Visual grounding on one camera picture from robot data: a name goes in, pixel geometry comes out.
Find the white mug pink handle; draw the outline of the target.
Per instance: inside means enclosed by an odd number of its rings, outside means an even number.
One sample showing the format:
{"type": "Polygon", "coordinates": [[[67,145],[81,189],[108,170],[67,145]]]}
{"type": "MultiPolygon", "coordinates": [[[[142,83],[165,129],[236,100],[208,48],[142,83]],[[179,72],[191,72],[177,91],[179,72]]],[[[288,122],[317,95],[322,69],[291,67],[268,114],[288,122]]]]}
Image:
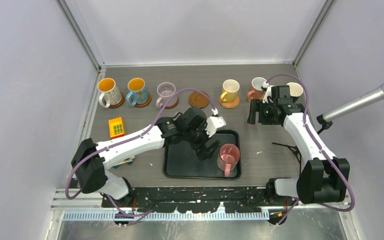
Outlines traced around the white mug pink handle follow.
{"type": "Polygon", "coordinates": [[[264,92],[261,87],[264,81],[266,81],[266,79],[263,77],[255,77],[251,81],[251,90],[247,93],[247,95],[253,95],[256,100],[262,100],[264,92]]]}

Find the blue mug orange inside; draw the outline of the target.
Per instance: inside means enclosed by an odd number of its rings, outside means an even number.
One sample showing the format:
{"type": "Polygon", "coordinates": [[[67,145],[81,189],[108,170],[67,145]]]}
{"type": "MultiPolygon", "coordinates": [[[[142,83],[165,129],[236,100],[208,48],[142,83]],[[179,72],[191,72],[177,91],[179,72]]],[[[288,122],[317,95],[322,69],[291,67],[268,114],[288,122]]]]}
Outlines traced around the blue mug orange inside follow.
{"type": "Polygon", "coordinates": [[[146,83],[142,78],[131,79],[127,84],[127,88],[129,93],[126,96],[126,100],[132,107],[134,107],[139,98],[146,98],[149,93],[146,83]]]}

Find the lilac mug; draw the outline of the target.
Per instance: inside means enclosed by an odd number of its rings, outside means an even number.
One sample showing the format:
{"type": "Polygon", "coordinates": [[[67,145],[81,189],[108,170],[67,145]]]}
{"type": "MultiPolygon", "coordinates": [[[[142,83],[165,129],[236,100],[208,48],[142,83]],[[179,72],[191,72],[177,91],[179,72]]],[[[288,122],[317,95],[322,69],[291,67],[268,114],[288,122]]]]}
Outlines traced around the lilac mug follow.
{"type": "Polygon", "coordinates": [[[171,101],[169,99],[176,92],[176,87],[171,82],[162,82],[157,86],[158,99],[156,100],[156,107],[162,108],[164,104],[167,103],[167,106],[170,106],[176,102],[179,98],[178,96],[174,97],[171,101]]]}

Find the brown wooden coaster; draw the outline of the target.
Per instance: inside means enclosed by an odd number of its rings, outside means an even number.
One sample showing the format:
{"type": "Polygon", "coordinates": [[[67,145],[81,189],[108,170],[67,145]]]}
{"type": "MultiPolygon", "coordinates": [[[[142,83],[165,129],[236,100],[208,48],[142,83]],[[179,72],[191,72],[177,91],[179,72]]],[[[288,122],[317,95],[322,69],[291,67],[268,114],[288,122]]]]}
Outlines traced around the brown wooden coaster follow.
{"type": "Polygon", "coordinates": [[[123,103],[125,102],[125,99],[126,99],[126,98],[125,98],[125,95],[124,95],[123,93],[121,93],[121,100],[120,100],[120,102],[117,103],[117,104],[114,104],[114,105],[110,105],[109,108],[110,108],[110,109],[116,109],[116,108],[122,106],[123,103]]]}
{"type": "Polygon", "coordinates": [[[199,109],[203,109],[206,106],[208,106],[210,101],[205,97],[205,95],[207,96],[208,94],[206,92],[204,92],[204,94],[201,94],[199,92],[193,91],[190,94],[189,100],[188,100],[190,106],[196,107],[199,109]]]}
{"type": "Polygon", "coordinates": [[[136,104],[134,105],[134,107],[136,107],[136,108],[144,108],[144,107],[148,106],[151,103],[151,101],[152,101],[152,95],[149,92],[147,94],[147,97],[140,97],[136,101],[136,104]]]}

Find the dark wooden coaster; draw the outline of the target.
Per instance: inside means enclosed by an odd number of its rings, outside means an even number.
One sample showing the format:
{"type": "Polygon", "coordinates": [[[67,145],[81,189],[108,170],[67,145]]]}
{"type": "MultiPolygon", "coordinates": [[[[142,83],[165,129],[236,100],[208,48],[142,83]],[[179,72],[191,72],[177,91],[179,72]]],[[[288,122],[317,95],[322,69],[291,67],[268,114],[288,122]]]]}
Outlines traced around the dark wooden coaster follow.
{"type": "Polygon", "coordinates": [[[176,100],[175,103],[173,103],[172,105],[168,105],[165,107],[165,109],[173,109],[175,108],[177,105],[179,104],[179,98],[176,100]]]}

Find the white mug black handle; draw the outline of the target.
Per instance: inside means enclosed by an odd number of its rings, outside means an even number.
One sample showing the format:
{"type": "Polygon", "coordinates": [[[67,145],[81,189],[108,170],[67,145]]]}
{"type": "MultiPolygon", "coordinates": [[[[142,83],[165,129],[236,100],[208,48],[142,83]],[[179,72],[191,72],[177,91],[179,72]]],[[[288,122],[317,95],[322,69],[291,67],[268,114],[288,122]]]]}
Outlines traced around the white mug black handle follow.
{"type": "Polygon", "coordinates": [[[290,96],[292,98],[299,98],[304,93],[304,88],[296,82],[288,82],[290,96]]]}

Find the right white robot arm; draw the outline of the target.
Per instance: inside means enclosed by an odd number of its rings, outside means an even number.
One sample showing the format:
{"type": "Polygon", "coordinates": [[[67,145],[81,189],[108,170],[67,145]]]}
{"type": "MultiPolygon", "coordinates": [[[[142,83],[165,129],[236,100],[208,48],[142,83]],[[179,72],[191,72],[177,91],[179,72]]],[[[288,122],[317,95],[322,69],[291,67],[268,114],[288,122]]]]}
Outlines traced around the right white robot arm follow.
{"type": "Polygon", "coordinates": [[[251,100],[247,123],[284,127],[294,140],[303,164],[298,178],[269,179],[267,202],[279,205],[286,196],[298,198],[304,204],[342,202],[347,192],[344,181],[350,172],[348,161],[337,158],[324,145],[305,107],[293,102],[288,85],[269,85],[264,90],[262,100],[251,100]]]}

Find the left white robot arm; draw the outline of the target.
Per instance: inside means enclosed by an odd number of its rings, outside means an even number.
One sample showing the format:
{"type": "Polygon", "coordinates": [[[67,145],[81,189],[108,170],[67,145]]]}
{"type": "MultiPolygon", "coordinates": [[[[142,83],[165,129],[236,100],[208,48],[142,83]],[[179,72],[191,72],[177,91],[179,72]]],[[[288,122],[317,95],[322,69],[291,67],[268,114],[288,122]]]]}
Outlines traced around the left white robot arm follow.
{"type": "Polygon", "coordinates": [[[149,126],[122,137],[97,143],[91,138],[83,140],[71,160],[72,171],[65,187],[66,198],[72,200],[78,196],[77,193],[69,194],[72,178],[76,177],[79,193],[104,193],[121,207],[128,207],[134,199],[130,184],[125,178],[111,173],[111,167],[141,153],[180,142],[189,143],[198,160],[211,158],[220,142],[207,143],[218,130],[226,126],[218,110],[213,108],[211,111],[212,115],[206,116],[200,108],[190,107],[174,117],[158,115],[149,126]]]}

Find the white mug orange inside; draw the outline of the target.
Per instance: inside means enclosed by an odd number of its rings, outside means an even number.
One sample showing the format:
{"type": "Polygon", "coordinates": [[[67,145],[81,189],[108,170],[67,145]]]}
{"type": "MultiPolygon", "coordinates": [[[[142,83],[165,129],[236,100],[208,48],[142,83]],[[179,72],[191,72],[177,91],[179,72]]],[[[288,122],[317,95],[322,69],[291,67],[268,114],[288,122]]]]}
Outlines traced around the white mug orange inside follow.
{"type": "Polygon", "coordinates": [[[102,79],[97,88],[100,92],[98,102],[103,108],[109,108],[110,105],[116,105],[121,100],[121,91],[112,78],[102,79]]]}

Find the cream mug yellow handle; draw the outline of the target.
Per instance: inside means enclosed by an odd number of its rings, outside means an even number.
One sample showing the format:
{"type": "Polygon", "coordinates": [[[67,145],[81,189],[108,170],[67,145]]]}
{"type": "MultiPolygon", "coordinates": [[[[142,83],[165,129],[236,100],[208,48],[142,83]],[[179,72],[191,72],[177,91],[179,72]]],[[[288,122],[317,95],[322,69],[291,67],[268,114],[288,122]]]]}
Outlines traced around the cream mug yellow handle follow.
{"type": "Polygon", "coordinates": [[[233,102],[240,89],[240,84],[234,79],[227,79],[222,84],[222,93],[219,97],[222,103],[231,103],[233,102]]]}

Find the woven rattan coaster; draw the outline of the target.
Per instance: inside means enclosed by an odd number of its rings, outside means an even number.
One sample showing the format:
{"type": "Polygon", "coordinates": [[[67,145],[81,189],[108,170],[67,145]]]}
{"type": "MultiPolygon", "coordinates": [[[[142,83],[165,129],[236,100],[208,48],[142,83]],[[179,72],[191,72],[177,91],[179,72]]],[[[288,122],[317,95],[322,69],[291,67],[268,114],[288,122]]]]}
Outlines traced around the woven rattan coaster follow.
{"type": "Polygon", "coordinates": [[[247,95],[248,102],[251,102],[251,100],[253,100],[253,99],[254,99],[254,95],[253,94],[247,95]]]}
{"type": "Polygon", "coordinates": [[[222,107],[226,109],[234,109],[240,104],[240,98],[239,96],[236,96],[235,99],[231,102],[222,101],[222,99],[219,99],[219,103],[222,107]]]}

